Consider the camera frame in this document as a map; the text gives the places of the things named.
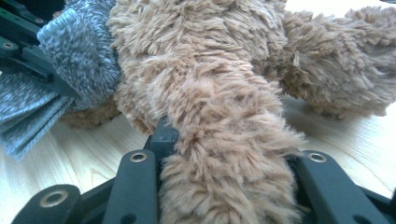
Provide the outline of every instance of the stuffed animal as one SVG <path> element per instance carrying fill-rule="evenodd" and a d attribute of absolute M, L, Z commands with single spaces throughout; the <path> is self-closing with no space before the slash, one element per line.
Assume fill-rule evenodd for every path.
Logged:
<path fill-rule="evenodd" d="M 336 118 L 385 115 L 396 99 L 396 10 L 344 18 L 289 12 L 282 0 L 118 0 L 107 23 L 122 78 L 103 107 L 143 133 L 163 116 L 179 131 L 163 161 L 162 223 L 295 223 L 285 156 L 304 135 L 283 94 Z"/>

